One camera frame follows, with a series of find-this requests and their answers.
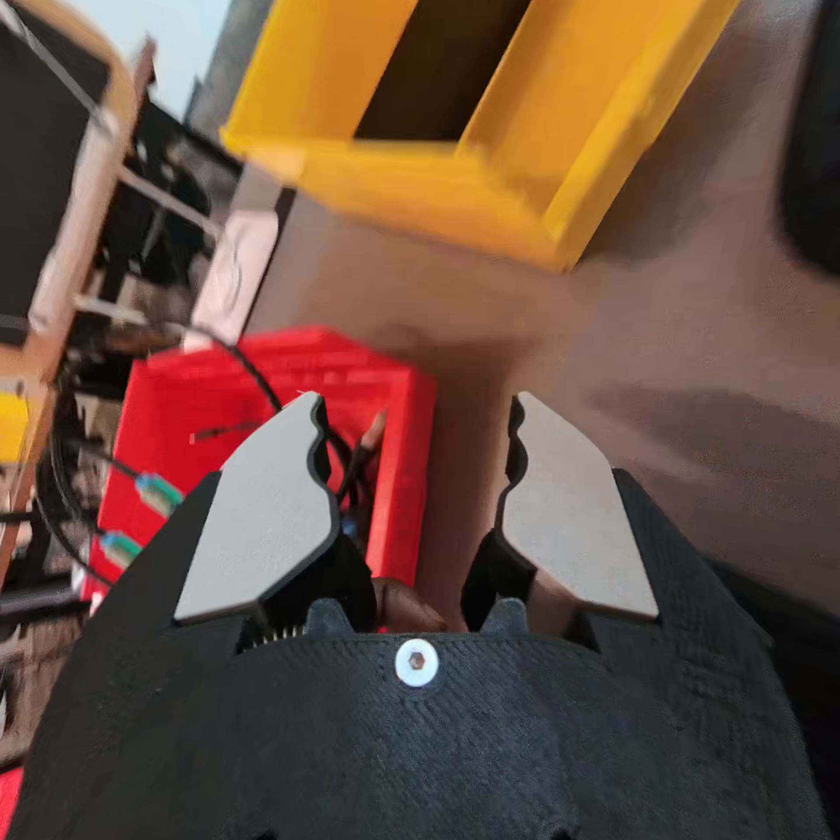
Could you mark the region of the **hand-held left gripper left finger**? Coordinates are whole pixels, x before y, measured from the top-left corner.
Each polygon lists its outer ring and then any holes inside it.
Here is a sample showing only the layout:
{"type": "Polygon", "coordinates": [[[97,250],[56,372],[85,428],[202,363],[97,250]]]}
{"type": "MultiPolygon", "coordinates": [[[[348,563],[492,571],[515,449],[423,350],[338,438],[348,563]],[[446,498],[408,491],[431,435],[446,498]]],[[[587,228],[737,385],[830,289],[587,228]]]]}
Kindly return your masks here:
{"type": "Polygon", "coordinates": [[[326,402],[300,393],[224,462],[173,618],[243,615],[293,623],[269,606],[331,548],[340,531],[328,487],[326,402]]]}

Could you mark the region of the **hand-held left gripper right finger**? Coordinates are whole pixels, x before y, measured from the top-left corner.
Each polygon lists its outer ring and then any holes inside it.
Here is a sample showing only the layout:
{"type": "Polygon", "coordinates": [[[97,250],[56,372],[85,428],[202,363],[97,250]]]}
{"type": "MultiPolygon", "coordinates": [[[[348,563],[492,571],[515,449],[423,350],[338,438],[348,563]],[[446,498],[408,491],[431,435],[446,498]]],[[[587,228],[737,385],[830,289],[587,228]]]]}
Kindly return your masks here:
{"type": "Polygon", "coordinates": [[[512,398],[497,534],[576,606],[652,622],[659,609],[603,452],[530,392],[512,398]]]}

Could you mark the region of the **red plastic bin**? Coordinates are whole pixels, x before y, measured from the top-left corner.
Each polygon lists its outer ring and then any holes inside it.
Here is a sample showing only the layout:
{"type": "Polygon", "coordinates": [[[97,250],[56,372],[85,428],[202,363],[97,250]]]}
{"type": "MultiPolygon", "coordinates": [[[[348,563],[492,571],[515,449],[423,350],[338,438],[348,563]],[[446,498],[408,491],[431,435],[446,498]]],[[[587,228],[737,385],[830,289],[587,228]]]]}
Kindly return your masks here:
{"type": "MultiPolygon", "coordinates": [[[[414,583],[426,501],[434,380],[324,328],[263,333],[246,338],[240,348],[283,407],[300,393],[321,394],[327,427],[349,445],[356,444],[386,412],[371,478],[373,503],[364,558],[374,576],[414,583]]],[[[134,363],[115,457],[142,474],[166,479],[187,496],[206,476],[213,485],[227,458],[274,415],[268,397],[224,350],[160,353],[134,363]]],[[[327,440],[325,450],[333,494],[343,469],[328,451],[327,440]]],[[[343,535],[339,504],[338,513],[334,549],[343,535]]]]}

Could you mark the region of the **yellow plastic bin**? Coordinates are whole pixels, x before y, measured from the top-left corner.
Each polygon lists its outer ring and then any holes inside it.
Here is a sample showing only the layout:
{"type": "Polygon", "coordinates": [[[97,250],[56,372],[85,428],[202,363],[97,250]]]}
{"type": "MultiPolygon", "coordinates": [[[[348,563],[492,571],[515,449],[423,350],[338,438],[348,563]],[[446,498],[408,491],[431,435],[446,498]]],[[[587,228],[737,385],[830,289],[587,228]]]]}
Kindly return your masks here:
{"type": "Polygon", "coordinates": [[[738,2],[274,2],[227,150],[338,214],[582,256],[738,2]]]}

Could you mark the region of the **person's left hand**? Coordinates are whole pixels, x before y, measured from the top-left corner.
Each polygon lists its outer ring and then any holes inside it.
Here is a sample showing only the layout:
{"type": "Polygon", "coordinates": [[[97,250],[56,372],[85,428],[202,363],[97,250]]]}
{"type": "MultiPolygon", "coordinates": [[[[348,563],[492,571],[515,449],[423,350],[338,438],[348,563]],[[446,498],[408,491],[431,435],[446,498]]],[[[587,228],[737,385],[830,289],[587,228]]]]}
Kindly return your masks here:
{"type": "Polygon", "coordinates": [[[448,630],[445,619],[410,586],[399,580],[372,580],[376,625],[393,634],[436,634],[448,630]]]}

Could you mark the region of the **black wood-edged board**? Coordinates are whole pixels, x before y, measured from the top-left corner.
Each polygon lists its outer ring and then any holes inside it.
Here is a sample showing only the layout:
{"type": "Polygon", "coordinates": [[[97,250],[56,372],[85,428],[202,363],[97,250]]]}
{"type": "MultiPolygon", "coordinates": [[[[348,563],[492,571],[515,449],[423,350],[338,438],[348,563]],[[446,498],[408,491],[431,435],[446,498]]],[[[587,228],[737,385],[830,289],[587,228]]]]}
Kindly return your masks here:
{"type": "Polygon", "coordinates": [[[154,78],[63,2],[2,2],[2,376],[51,376],[154,78]]]}

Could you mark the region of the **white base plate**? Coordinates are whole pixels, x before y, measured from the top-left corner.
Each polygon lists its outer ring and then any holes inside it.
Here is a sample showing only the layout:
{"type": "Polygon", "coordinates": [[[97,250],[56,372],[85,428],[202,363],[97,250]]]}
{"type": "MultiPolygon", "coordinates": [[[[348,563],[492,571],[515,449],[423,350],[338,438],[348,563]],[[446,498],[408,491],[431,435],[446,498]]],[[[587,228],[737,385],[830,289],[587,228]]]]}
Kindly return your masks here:
{"type": "Polygon", "coordinates": [[[273,209],[236,211],[227,219],[192,310],[192,325],[236,343],[276,250],[279,217],[273,209]]]}

